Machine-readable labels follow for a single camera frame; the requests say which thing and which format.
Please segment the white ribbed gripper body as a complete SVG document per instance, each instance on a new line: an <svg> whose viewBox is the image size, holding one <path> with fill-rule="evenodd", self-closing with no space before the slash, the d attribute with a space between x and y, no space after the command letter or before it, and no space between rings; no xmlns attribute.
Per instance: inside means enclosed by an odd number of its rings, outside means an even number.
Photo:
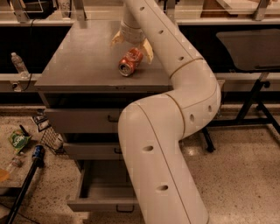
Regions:
<svg viewBox="0 0 280 224"><path fill-rule="evenodd" d="M121 21L120 33L123 39L131 44L140 44L145 40L143 30L137 21Z"/></svg>

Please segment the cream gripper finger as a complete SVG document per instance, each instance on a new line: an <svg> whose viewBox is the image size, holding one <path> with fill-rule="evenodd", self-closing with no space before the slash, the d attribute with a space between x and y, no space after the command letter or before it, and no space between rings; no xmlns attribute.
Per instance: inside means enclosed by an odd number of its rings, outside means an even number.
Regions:
<svg viewBox="0 0 280 224"><path fill-rule="evenodd" d="M124 41L124 36L120 31L116 33L116 35L111 40L111 46L115 46L117 44L121 44Z"/></svg>
<svg viewBox="0 0 280 224"><path fill-rule="evenodd" d="M147 38L140 43L140 51L145 56L146 61L150 64L153 61L154 53L151 44Z"/></svg>

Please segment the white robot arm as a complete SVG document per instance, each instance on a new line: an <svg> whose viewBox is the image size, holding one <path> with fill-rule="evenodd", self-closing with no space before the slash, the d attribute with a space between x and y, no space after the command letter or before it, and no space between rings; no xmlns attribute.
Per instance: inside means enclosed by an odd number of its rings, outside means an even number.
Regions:
<svg viewBox="0 0 280 224"><path fill-rule="evenodd" d="M122 155L145 224L212 224L179 148L206 127L221 105L221 89L203 56L155 0L123 0L172 84L169 92L132 102L121 113Z"/></svg>

